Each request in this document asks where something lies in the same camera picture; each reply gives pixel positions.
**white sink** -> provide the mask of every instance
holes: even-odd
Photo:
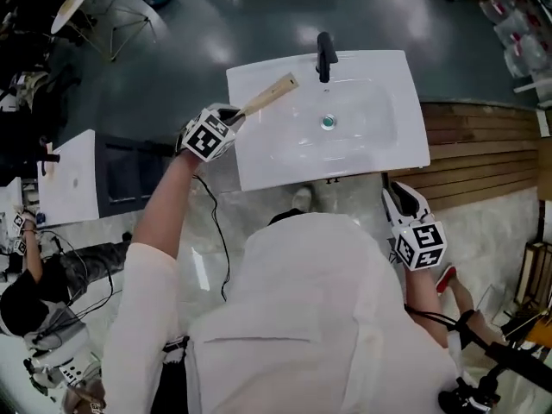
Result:
[[[402,51],[337,53],[320,83],[317,55],[228,69],[238,107],[292,72],[299,87],[248,116],[235,140],[244,191],[427,166],[422,111]]]

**faucet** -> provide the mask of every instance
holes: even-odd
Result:
[[[329,65],[337,63],[336,49],[327,32],[321,32],[317,37],[318,58],[317,72],[320,74],[320,83],[329,82]]]

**red shoe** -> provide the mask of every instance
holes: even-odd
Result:
[[[454,276],[456,276],[455,266],[450,265],[445,268],[445,271],[442,272],[441,278],[439,278],[435,285],[435,288],[437,289],[437,294],[443,294],[443,292],[447,289],[447,286],[449,285],[450,279]]]

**gray shoe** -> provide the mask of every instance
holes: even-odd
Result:
[[[303,213],[309,213],[312,208],[312,188],[310,186],[301,187],[293,196],[292,209],[301,210]]]

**white robot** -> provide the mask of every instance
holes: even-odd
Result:
[[[447,239],[427,200],[399,182],[385,186],[382,197],[399,259],[410,270],[438,266],[447,249]]]

